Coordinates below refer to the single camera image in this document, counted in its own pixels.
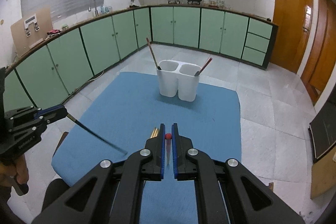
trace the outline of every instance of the blue table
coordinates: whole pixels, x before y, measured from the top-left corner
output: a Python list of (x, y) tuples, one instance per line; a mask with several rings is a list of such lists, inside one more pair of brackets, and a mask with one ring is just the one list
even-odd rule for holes
[[(144, 148), (154, 127), (166, 133), (178, 124), (179, 134), (191, 138), (195, 148), (211, 158), (241, 160), (240, 105), (232, 90), (199, 84), (193, 102), (164, 97), (156, 75), (122, 72), (92, 103), (80, 119), (84, 125), (131, 153)], [(52, 166), (69, 185), (75, 184), (101, 160), (125, 160), (77, 125), (57, 152)], [(170, 165), (164, 180), (146, 182), (141, 223), (198, 223), (192, 181), (174, 180)]]

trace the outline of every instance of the red ball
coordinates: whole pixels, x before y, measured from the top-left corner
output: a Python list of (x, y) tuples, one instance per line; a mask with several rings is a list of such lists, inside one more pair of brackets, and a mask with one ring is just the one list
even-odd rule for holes
[(165, 135), (165, 139), (166, 139), (166, 140), (171, 140), (171, 134), (170, 134), (170, 133), (167, 133), (167, 134)]

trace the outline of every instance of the countertop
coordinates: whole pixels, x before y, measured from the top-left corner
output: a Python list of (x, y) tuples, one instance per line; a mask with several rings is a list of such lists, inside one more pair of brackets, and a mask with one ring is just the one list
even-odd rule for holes
[(207, 8), (207, 9), (212, 9), (212, 10), (220, 10), (220, 11), (224, 11), (224, 12), (230, 12), (233, 14), (239, 14), (239, 15), (243, 15), (243, 16), (248, 16), (251, 18), (254, 18), (256, 20), (259, 21), (263, 21), (265, 23), (268, 23), (270, 25), (276, 25), (271, 21), (267, 21), (263, 18), (258, 17), (257, 15), (254, 14), (249, 14), (249, 13), (244, 13), (244, 12), (238, 12), (235, 10), (229, 10), (226, 8), (218, 8), (218, 7), (213, 7), (213, 6), (205, 6), (205, 5), (189, 5), (189, 4), (158, 4), (158, 5), (143, 5), (143, 6), (139, 6), (139, 7), (133, 7), (133, 8), (126, 8), (123, 10), (116, 10), (116, 11), (112, 11), (106, 14), (102, 14), (99, 15), (97, 17), (93, 17), (90, 19), (86, 19), (83, 20), (81, 22), (76, 23), (75, 25), (72, 25), (71, 27), (69, 27), (68, 29), (61, 31), (60, 34), (55, 35), (53, 37), (47, 38), (46, 40), (42, 41), (41, 43), (37, 44), (35, 47), (31, 48), (28, 52), (26, 52), (23, 56), (17, 58), (11, 65), (9, 65), (6, 69), (6, 76), (12, 71), (14, 70), (14, 68), (16, 68), (16, 66), (18, 66), (20, 63), (23, 62), (23, 60), (25, 60), (27, 57), (29, 57), (31, 54), (33, 54), (35, 51), (37, 51), (38, 49), (42, 48), (43, 46), (47, 45), (48, 43), (52, 42), (53, 40), (59, 38), (60, 36), (71, 32), (72, 30), (75, 30), (83, 25), (86, 25), (88, 23), (106, 18), (106, 17), (110, 17), (112, 15), (117, 15), (123, 12), (127, 12), (127, 11), (132, 11), (132, 10), (137, 10), (137, 9), (142, 9), (142, 8), (147, 8), (147, 7), (195, 7), (195, 8)]

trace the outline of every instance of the human hand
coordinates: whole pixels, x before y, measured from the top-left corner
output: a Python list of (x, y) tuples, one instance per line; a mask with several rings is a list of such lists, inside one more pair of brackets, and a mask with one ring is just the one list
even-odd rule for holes
[(11, 187), (11, 183), (8, 182), (6, 176), (15, 176), (16, 180), (19, 184), (27, 183), (29, 180), (29, 173), (26, 164), (25, 155), (20, 156), (16, 161), (15, 165), (5, 166), (4, 164), (0, 163), (0, 185)]

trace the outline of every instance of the silver screw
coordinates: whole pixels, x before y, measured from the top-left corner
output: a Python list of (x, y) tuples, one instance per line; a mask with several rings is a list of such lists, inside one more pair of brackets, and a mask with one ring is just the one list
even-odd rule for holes
[(148, 156), (151, 153), (149, 149), (143, 149), (140, 151), (141, 156)]
[(195, 149), (195, 148), (190, 148), (190, 149), (188, 150), (188, 154), (189, 154), (190, 156), (196, 156), (196, 155), (198, 154), (198, 150)]
[(236, 167), (238, 165), (238, 161), (236, 159), (229, 159), (227, 164), (231, 167)]
[(110, 167), (110, 165), (111, 165), (111, 162), (109, 160), (102, 160), (100, 162), (100, 167), (102, 167), (102, 168)]

